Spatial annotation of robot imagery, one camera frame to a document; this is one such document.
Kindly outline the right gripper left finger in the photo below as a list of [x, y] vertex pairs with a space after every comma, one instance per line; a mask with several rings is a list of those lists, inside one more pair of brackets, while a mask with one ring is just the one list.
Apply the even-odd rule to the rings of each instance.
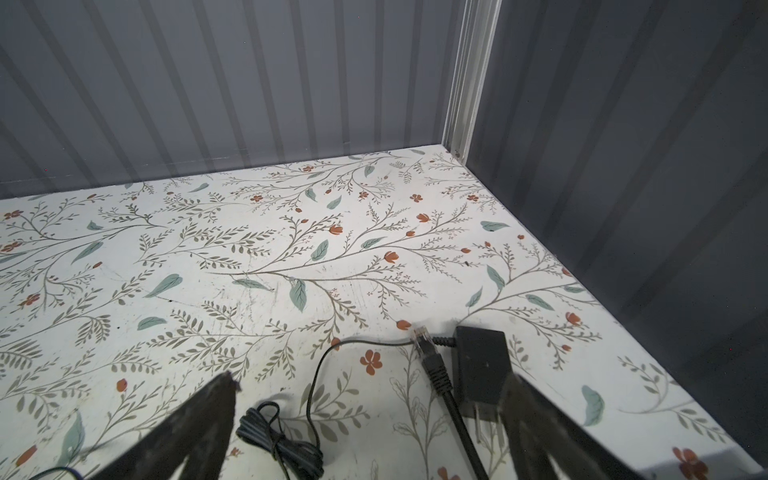
[[239, 383], [221, 373], [95, 479], [217, 479], [235, 423]]

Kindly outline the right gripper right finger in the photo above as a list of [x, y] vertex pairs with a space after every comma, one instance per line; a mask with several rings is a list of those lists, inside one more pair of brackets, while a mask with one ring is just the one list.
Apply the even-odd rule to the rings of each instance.
[[515, 373], [498, 407], [519, 479], [639, 479], [636, 471]]

